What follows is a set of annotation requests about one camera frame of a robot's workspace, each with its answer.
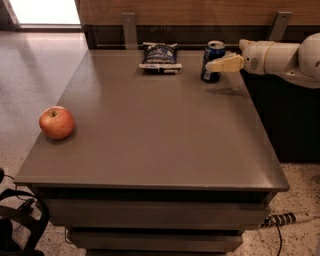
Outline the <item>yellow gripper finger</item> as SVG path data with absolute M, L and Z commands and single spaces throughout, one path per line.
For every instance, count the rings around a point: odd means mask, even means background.
M 209 72 L 239 72 L 244 68 L 244 58 L 236 53 L 229 53 L 208 62 L 205 67 Z

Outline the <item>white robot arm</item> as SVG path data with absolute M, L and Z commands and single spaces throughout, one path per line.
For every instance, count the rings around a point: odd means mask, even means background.
M 241 54 L 230 53 L 209 61 L 209 72 L 246 72 L 275 75 L 309 89 L 320 88 L 320 33 L 307 37 L 301 44 L 275 41 L 239 41 Z

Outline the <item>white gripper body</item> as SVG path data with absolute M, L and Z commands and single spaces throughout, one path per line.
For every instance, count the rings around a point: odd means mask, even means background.
M 252 74 L 266 74 L 267 54 L 274 44 L 274 41 L 241 39 L 239 47 L 244 59 L 244 70 Z

